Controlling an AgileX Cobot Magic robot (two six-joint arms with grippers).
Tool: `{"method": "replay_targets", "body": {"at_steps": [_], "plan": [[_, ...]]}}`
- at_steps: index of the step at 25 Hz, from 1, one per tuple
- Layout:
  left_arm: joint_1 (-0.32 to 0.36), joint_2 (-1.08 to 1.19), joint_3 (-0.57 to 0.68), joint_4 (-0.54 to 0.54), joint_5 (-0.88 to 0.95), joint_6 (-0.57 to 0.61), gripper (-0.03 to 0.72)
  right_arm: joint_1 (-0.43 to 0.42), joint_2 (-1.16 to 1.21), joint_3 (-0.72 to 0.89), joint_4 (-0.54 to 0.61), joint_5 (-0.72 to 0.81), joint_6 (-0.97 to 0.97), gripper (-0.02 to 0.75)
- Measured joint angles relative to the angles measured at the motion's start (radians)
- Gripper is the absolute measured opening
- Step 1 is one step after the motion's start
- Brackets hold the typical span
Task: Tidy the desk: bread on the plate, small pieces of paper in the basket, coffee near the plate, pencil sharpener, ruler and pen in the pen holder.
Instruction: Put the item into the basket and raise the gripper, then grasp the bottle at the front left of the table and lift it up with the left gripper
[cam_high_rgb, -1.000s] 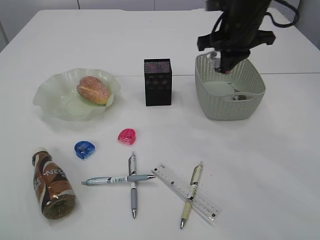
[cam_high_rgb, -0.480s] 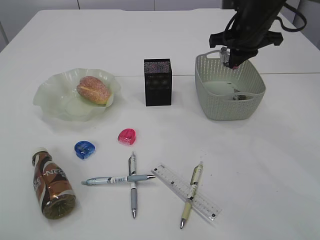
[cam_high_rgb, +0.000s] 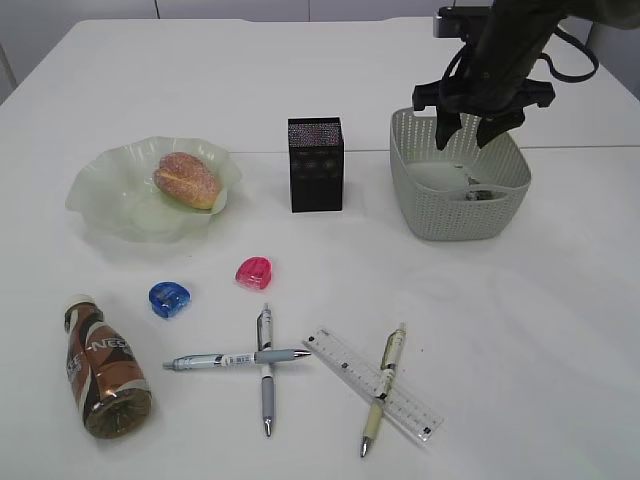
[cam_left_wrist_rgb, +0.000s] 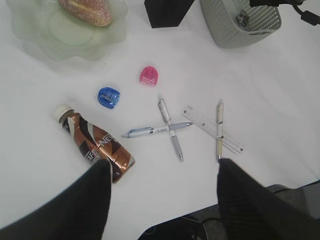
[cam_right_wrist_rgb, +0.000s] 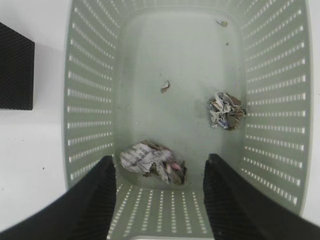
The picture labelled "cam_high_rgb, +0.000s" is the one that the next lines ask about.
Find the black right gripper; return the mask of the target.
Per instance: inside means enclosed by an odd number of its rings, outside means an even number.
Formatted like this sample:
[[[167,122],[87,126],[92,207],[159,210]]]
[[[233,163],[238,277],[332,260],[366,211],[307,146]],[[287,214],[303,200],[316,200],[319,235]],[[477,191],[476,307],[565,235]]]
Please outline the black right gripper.
[[[548,39],[547,34],[537,38],[509,29],[489,29],[465,42],[439,80],[415,86],[415,111],[442,109],[436,111],[436,147],[445,149],[462,128],[459,113],[482,117],[476,141],[484,148],[524,123],[523,115],[505,114],[532,105],[549,107],[556,97],[552,84],[528,77]]]

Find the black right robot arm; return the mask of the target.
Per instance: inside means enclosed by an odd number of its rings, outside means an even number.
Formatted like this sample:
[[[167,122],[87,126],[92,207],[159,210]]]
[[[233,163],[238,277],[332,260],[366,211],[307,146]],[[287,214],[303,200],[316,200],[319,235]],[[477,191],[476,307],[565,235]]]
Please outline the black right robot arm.
[[[438,38],[462,40],[463,46],[438,81],[418,85],[414,110],[436,109],[435,140],[444,149],[461,129],[464,114],[478,118],[476,141],[484,147],[520,127],[530,105],[548,107],[555,98],[548,82],[530,79],[534,64],[550,56],[544,48],[552,35],[582,51],[597,66],[593,52],[559,24],[574,16],[610,27],[639,26],[636,1],[495,1],[489,6],[445,6],[435,16]]]

